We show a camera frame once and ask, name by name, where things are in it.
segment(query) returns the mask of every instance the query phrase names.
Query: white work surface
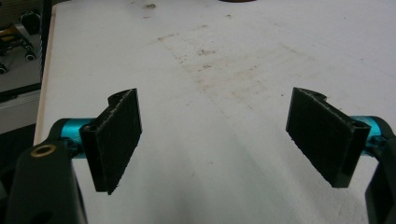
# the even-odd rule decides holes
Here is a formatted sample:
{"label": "white work surface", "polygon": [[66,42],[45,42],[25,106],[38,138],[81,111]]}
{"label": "white work surface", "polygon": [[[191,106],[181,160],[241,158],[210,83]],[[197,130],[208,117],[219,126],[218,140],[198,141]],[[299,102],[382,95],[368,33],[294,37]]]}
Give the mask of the white work surface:
{"label": "white work surface", "polygon": [[396,127],[395,1],[75,0],[53,21],[37,142],[139,94],[143,133],[113,195],[74,160],[90,223],[368,222],[375,159],[332,189],[285,130],[293,87]]}

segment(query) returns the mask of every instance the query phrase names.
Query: gray floor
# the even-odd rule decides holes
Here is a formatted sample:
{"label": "gray floor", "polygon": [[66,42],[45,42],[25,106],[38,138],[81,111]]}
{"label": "gray floor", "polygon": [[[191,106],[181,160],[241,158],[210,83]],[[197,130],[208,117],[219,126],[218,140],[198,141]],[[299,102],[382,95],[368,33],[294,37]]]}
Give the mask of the gray floor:
{"label": "gray floor", "polygon": [[[0,75],[0,91],[9,91],[40,82],[40,37],[27,34],[19,25],[17,27],[33,44],[36,59],[31,62],[26,61],[24,58],[26,51],[23,48],[13,49],[7,56],[0,57],[0,62],[8,69],[6,74]],[[38,100],[39,91],[35,91],[0,104],[0,133],[35,123]]]}

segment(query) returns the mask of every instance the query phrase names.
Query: rubber gripper pad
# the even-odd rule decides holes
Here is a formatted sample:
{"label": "rubber gripper pad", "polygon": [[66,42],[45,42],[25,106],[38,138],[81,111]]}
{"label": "rubber gripper pad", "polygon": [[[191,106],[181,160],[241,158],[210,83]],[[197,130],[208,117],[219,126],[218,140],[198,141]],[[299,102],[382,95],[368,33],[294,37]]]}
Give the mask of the rubber gripper pad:
{"label": "rubber gripper pad", "polygon": [[286,130],[333,188],[348,187],[370,126],[326,103],[326,96],[294,88]]}
{"label": "rubber gripper pad", "polygon": [[142,133],[136,89],[108,98],[108,108],[80,129],[97,191],[111,194],[131,159]]}

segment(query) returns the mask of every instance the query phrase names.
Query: teal anodized part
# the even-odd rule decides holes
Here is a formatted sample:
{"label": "teal anodized part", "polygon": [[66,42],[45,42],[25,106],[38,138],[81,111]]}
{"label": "teal anodized part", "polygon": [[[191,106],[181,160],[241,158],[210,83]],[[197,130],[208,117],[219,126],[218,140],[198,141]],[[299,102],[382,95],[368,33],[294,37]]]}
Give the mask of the teal anodized part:
{"label": "teal anodized part", "polygon": [[[79,135],[79,129],[91,122],[92,119],[70,119],[66,122],[64,127],[62,128],[61,137],[65,139],[70,139],[73,142],[74,147],[69,147],[72,150],[78,150],[78,148],[82,149],[82,140]],[[78,153],[75,157],[77,159],[85,158],[85,153]]]}
{"label": "teal anodized part", "polygon": [[[374,138],[382,138],[381,128],[375,122],[375,120],[372,119],[369,116],[351,116],[351,118],[354,119],[354,120],[358,120],[358,121],[364,122],[364,123],[366,123],[367,125],[369,125],[371,127],[369,135],[367,136],[367,140],[366,140],[366,148],[375,147],[376,144],[374,144],[374,142],[376,142],[376,141],[373,141]],[[372,156],[365,149],[363,150],[361,155]]]}

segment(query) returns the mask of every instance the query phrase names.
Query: screw hole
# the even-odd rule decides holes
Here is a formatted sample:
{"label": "screw hole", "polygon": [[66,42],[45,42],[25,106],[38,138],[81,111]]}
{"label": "screw hole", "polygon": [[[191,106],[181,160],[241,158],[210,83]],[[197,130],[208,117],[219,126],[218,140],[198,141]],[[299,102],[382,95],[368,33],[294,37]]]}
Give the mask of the screw hole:
{"label": "screw hole", "polygon": [[36,157],[36,158],[45,157],[45,156],[48,156],[49,154],[51,154],[52,152],[54,152],[55,149],[56,149],[56,146],[54,146],[54,145],[44,145],[42,147],[35,148],[30,153],[30,155],[32,157]]}

